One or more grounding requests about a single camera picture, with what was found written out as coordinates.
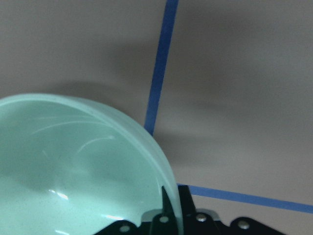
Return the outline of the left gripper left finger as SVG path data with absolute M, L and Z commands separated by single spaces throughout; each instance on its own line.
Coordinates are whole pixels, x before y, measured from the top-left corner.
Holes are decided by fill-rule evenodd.
M 150 235 L 177 235 L 178 226 L 177 220 L 173 211 L 172 204 L 164 186 L 162 192 L 162 209 L 155 215 L 151 221 L 149 234 Z

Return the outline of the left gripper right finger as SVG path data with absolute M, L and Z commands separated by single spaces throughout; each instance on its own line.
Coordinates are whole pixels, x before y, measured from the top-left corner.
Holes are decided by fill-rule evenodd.
M 183 234 L 214 235 L 214 220 L 208 213 L 196 209 L 189 186 L 178 185 L 178 190 L 183 215 Z

